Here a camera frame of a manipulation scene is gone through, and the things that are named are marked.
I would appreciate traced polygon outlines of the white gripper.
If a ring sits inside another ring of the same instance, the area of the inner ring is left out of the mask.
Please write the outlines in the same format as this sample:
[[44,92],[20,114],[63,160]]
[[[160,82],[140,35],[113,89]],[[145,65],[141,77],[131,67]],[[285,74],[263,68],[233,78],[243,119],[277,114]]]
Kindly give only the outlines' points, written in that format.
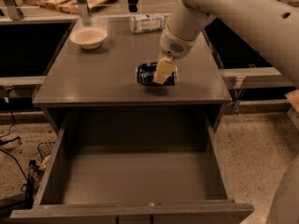
[[179,30],[175,34],[168,25],[163,29],[160,38],[160,53],[153,81],[163,85],[176,70],[173,60],[186,57],[195,44],[196,32]]

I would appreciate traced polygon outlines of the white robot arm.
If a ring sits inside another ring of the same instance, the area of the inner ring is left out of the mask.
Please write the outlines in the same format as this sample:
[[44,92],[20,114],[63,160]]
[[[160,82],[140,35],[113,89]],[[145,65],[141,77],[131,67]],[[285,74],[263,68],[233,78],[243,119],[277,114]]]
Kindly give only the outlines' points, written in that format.
[[174,61],[186,57],[216,19],[299,85],[299,11],[276,0],[178,0],[161,36],[156,83],[170,76]]

